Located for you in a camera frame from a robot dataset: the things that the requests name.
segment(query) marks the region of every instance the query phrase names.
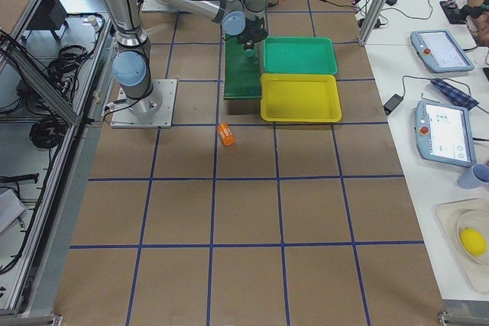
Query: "green tray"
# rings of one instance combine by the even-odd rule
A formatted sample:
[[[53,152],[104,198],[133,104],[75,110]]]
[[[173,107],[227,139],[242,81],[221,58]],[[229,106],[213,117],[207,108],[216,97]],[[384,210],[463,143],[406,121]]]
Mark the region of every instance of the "green tray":
[[[263,41],[264,73],[336,74],[333,42],[327,37],[268,37]]]
[[[260,99],[260,62],[231,37],[225,45],[224,99]]]

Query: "beige tray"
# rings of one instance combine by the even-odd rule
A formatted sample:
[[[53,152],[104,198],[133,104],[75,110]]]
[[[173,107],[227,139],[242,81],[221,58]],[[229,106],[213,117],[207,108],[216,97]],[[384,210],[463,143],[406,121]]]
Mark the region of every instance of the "beige tray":
[[[452,252],[464,270],[472,288],[479,293],[489,293],[489,266],[481,265],[472,260],[458,241],[458,219],[471,210],[489,211],[489,203],[484,199],[469,199],[442,204],[436,208],[436,215],[445,231],[447,241],[452,245]]]

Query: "blue checkered cloth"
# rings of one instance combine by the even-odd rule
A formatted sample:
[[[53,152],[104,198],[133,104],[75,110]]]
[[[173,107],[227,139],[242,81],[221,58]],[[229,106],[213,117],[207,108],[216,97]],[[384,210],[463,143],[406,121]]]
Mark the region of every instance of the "blue checkered cloth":
[[[478,101],[473,99],[467,93],[462,92],[460,89],[449,85],[440,78],[434,78],[430,81],[446,98],[448,98],[455,106],[465,107],[469,111],[479,104]]]

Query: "blue cup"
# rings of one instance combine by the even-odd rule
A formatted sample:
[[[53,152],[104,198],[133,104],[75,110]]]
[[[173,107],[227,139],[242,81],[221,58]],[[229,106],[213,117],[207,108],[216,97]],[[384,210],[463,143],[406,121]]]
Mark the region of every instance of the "blue cup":
[[[463,189],[475,189],[489,183],[489,166],[475,164],[467,169],[457,180],[457,185]]]

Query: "yellow ball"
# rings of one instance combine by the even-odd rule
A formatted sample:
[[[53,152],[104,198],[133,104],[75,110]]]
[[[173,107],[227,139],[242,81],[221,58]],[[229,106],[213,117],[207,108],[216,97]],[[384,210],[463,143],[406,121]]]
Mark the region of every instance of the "yellow ball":
[[[460,241],[467,252],[473,256],[480,256],[486,252],[486,240],[473,228],[466,228],[460,232]]]

